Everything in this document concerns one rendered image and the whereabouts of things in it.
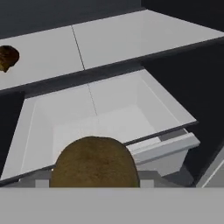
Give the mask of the brown kiwi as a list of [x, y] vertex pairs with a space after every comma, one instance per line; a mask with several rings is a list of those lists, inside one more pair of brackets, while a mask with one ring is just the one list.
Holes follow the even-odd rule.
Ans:
[[50, 187], [139, 187], [130, 151], [109, 137], [88, 136], [70, 143], [58, 156]]

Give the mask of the black fridge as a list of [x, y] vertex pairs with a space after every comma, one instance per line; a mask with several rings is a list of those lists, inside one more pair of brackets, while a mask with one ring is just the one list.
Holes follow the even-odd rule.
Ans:
[[0, 81], [10, 84], [9, 88], [0, 86], [0, 176], [4, 172], [25, 98], [68, 88], [74, 83], [83, 84], [90, 80], [92, 74], [100, 79], [141, 65], [200, 119], [200, 124], [192, 129], [204, 143], [197, 150], [190, 150], [183, 168], [167, 178], [185, 186], [193, 185], [200, 178], [217, 155], [219, 142], [224, 139], [217, 136], [214, 140], [207, 140], [202, 131], [204, 127], [212, 125], [206, 120], [211, 114], [206, 103], [212, 100], [207, 91], [211, 83], [209, 73], [222, 71], [224, 10], [216, 10], [210, 0], [142, 0], [142, 6], [156, 13], [216, 29], [223, 36], [171, 52], [159, 52], [144, 59], [131, 59], [85, 72], [70, 27], [32, 34], [34, 43], [27, 58], [33, 65], [11, 69], [0, 76]]

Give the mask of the brown sweet potato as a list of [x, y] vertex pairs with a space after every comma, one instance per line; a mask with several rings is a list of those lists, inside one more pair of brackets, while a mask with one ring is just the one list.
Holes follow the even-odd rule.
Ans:
[[0, 71], [7, 72], [19, 60], [19, 52], [11, 45], [0, 46]]

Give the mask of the white fridge shelf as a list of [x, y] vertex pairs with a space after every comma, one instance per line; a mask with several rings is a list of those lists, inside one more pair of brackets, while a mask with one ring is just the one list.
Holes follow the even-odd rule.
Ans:
[[0, 39], [20, 54], [0, 71], [0, 91], [85, 69], [224, 37], [217, 31], [152, 10]]

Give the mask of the white fridge drawer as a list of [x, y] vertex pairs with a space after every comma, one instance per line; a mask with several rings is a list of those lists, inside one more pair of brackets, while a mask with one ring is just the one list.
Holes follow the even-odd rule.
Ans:
[[83, 137], [124, 144], [140, 170], [164, 176], [199, 146], [196, 119], [145, 69], [24, 101], [0, 183], [51, 169]]

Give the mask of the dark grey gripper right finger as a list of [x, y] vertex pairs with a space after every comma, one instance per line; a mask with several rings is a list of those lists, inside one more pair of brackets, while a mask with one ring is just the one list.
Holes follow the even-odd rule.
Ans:
[[139, 171], [141, 187], [178, 187], [178, 185], [162, 178], [157, 171]]

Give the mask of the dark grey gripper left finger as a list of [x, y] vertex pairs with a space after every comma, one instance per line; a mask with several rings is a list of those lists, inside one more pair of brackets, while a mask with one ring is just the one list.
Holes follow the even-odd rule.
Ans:
[[48, 187], [52, 171], [36, 171], [32, 175], [21, 178], [7, 187]]

